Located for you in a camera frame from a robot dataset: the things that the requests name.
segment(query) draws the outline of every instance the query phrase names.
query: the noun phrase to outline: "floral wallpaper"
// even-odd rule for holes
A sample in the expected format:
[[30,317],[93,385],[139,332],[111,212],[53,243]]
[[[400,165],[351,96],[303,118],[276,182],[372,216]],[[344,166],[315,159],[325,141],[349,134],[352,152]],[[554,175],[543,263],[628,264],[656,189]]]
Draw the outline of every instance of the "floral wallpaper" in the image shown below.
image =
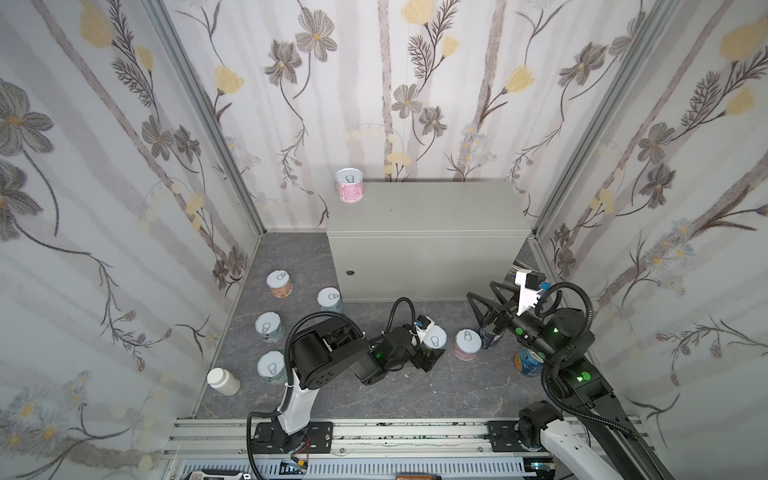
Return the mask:
[[271,229],[334,174],[503,179],[533,224],[653,2],[164,0]]
[[541,240],[676,478],[768,464],[768,8],[682,2]]
[[257,237],[139,4],[4,3],[0,43],[3,476],[159,478]]

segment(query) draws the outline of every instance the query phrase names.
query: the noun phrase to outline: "gray marble floor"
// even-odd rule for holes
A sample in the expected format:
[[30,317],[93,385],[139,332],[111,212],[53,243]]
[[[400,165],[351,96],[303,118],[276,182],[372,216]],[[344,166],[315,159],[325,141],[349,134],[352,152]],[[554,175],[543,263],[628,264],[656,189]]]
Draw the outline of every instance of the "gray marble floor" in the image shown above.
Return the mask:
[[[535,266],[528,245],[518,259]],[[273,270],[287,270],[294,282],[293,292],[278,299],[266,288],[265,279]],[[223,340],[216,366],[230,370],[242,386],[234,396],[223,396],[206,387],[197,413],[199,419],[244,418],[250,410],[274,409],[283,387],[263,381],[257,371],[259,358],[283,342],[265,343],[254,329],[256,318],[275,311],[286,325],[318,310],[317,292],[336,286],[336,273],[328,240],[323,233],[268,233],[257,252],[235,315]],[[386,325],[390,303],[347,303],[343,312],[360,327],[376,335]],[[416,303],[416,314],[433,318],[449,339],[462,328],[474,328],[476,321],[466,302]],[[394,325],[409,321],[407,305],[398,309]],[[472,361],[453,355],[449,340],[445,355],[431,372],[406,364],[373,386],[363,386],[347,370],[321,388],[312,411],[315,418],[426,418],[517,416],[525,406],[544,399],[538,377],[522,376],[512,364],[518,344],[504,338],[490,350],[481,350]]]

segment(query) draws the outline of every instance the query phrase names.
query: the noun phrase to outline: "gray metal cabinet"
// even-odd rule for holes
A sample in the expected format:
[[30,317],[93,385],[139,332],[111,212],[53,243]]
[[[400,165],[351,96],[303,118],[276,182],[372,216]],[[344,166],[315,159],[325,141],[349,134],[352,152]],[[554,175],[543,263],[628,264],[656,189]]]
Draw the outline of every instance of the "gray metal cabinet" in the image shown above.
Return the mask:
[[345,302],[492,296],[530,233],[504,182],[366,183],[336,199],[328,240]]

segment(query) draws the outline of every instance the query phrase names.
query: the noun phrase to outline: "flower center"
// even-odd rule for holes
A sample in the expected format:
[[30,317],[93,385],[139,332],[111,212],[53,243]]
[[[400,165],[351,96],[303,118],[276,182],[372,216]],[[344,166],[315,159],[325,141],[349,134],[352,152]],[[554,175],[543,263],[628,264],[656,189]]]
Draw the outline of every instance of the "flower center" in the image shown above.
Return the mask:
[[17,127],[21,127],[24,122],[19,117],[14,117],[13,115],[9,115],[8,117],[5,117],[5,123],[15,125]]
[[43,430],[43,440],[50,440],[56,435],[56,427],[48,427]]

